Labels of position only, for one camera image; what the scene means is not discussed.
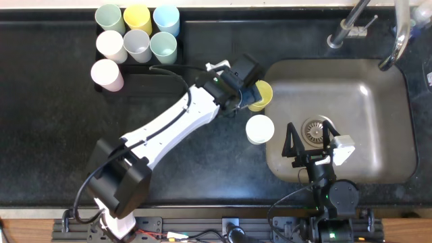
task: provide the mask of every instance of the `chrome faucet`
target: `chrome faucet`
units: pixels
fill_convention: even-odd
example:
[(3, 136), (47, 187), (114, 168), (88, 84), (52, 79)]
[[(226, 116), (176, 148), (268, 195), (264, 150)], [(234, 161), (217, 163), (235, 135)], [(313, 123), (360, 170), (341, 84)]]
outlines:
[[(374, 19), (365, 27), (354, 27), (354, 23), (370, 1), (371, 0), (360, 0), (354, 9), (352, 9), (348, 17), (340, 22), (335, 34), (331, 34), (327, 38), (327, 44), (331, 48), (340, 48), (342, 44), (344, 44), (345, 38), (366, 36), (367, 27), (371, 25), (377, 16), (375, 16)], [(408, 44), (408, 39), (410, 38), (410, 4), (408, 0), (394, 0), (394, 5), (396, 9), (397, 22), (396, 40), (393, 49), (391, 50), (391, 54), (383, 59), (378, 65), (378, 68), (381, 71), (387, 71), (393, 64), (395, 64), (404, 52), (404, 49)]]

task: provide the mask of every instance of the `cup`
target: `cup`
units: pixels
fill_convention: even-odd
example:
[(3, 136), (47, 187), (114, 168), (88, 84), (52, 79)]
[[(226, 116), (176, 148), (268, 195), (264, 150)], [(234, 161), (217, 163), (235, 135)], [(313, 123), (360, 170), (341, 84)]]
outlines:
[(151, 59), (150, 37), (142, 30), (131, 30), (124, 35), (124, 48), (139, 63)]
[(124, 35), (126, 28), (122, 19), (120, 8), (114, 4), (100, 6), (94, 13), (94, 18), (98, 25), (104, 30), (114, 30)]
[(127, 7), (123, 18), (131, 30), (143, 30), (149, 36), (151, 35), (150, 11), (145, 5), (136, 4)]
[(261, 101), (255, 102), (248, 106), (251, 111), (260, 111), (264, 109), (266, 105), (268, 105), (273, 98), (273, 89), (270, 84), (265, 81), (259, 80), (255, 83), (258, 88), (259, 94), (263, 98)]
[(102, 32), (97, 37), (96, 48), (106, 58), (116, 63), (123, 63), (128, 58), (128, 53), (123, 47), (123, 37), (114, 30)]
[(153, 20), (161, 32), (168, 32), (175, 37), (180, 32), (180, 12), (173, 5), (157, 7), (153, 12)]
[(246, 135), (252, 144), (268, 142), (275, 133), (275, 125), (265, 115), (254, 115), (246, 123)]
[(110, 59), (94, 63), (90, 75), (95, 83), (112, 92), (119, 91), (124, 84), (118, 65)]
[(161, 63), (173, 64), (177, 60), (177, 40), (170, 33), (156, 33), (150, 40), (150, 48)]

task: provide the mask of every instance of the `wooden table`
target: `wooden table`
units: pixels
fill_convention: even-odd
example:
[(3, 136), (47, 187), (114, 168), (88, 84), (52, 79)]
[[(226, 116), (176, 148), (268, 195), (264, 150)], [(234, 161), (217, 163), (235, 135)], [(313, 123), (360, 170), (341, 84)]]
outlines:
[[(10, 243), (51, 241), (52, 219), (6, 219), (3, 222)], [(432, 219), (384, 219), (383, 224), (386, 242), (432, 242)]]

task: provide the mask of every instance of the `drain strainer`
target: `drain strainer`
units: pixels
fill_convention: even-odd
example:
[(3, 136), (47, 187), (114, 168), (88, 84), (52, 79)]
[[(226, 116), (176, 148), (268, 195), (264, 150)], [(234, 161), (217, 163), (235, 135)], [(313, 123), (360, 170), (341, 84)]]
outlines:
[(323, 122), (327, 120), (334, 127), (333, 122), (323, 115), (311, 117), (304, 121), (302, 126), (303, 139), (311, 146), (321, 148), (323, 146)]

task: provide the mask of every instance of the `black countertop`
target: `black countertop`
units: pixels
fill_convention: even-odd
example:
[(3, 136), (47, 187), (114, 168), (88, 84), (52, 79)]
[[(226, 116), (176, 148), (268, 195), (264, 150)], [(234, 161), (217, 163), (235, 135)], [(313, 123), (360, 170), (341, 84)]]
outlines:
[[(348, 12), (183, 9), (185, 63), (233, 61), (242, 53), (265, 68), (282, 59), (385, 57), (394, 43), (392, 9), (365, 11), (358, 24), (379, 15), (365, 39), (347, 40), (338, 50), (327, 47), (327, 36)], [(96, 93), (90, 78), (97, 37), (92, 17), (93, 10), (1, 13), (0, 207), (69, 207), (101, 136), (134, 130), (177, 100)], [(398, 62), (407, 79), (418, 168), (403, 184), (360, 184), (362, 206), (432, 204), (432, 93), (426, 80), (431, 41), (432, 31), (424, 31)], [(143, 206), (269, 205), (299, 189), (271, 173), (265, 145), (247, 141), (244, 126), (252, 115), (245, 109), (235, 118), (218, 118), (177, 145), (155, 168)], [(93, 202), (86, 196), (82, 204)], [(304, 193), (286, 204), (313, 201)]]

